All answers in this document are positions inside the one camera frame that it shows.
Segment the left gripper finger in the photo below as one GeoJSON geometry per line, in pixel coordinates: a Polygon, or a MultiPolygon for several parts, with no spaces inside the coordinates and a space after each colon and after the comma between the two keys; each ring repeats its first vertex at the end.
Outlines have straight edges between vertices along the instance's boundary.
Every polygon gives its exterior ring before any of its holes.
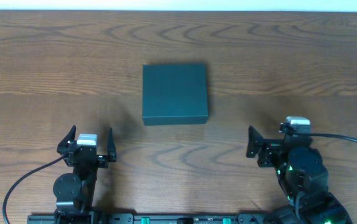
{"type": "Polygon", "coordinates": [[[73,125],[68,134],[57,145],[57,152],[63,156],[69,151],[70,142],[75,141],[76,125],[73,125]]]}
{"type": "Polygon", "coordinates": [[[113,139],[112,128],[110,128],[109,132],[108,132],[107,156],[108,156],[109,162],[117,161],[117,152],[116,152],[116,147],[115,147],[115,143],[114,143],[114,139],[113,139]]]}

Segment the dark green gift box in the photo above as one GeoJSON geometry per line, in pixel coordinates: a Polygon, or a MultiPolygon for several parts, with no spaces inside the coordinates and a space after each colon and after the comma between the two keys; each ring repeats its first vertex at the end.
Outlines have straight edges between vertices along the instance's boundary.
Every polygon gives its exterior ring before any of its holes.
{"type": "Polygon", "coordinates": [[[142,118],[146,126],[206,123],[206,64],[143,65],[142,118]]]}

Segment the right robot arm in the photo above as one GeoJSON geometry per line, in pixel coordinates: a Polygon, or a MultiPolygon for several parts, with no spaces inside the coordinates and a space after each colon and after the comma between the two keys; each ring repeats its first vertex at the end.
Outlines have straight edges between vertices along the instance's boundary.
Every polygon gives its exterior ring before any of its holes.
{"type": "Polygon", "coordinates": [[[246,156],[259,167],[273,167],[289,206],[265,216],[264,223],[352,224],[345,207],[328,190],[328,171],[318,149],[311,147],[309,124],[282,123],[283,139],[266,139],[248,128],[246,156]]]}

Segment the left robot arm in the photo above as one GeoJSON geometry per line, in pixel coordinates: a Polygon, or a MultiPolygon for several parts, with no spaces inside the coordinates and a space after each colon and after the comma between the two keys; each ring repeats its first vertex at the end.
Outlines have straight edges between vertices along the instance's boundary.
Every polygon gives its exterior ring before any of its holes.
{"type": "Polygon", "coordinates": [[[107,154],[97,152],[96,134],[80,134],[75,138],[76,127],[58,143],[57,152],[72,172],[62,174],[54,182],[56,197],[54,218],[56,223],[108,223],[108,216],[93,208],[93,197],[99,169],[117,161],[113,131],[108,131],[107,154]]]}

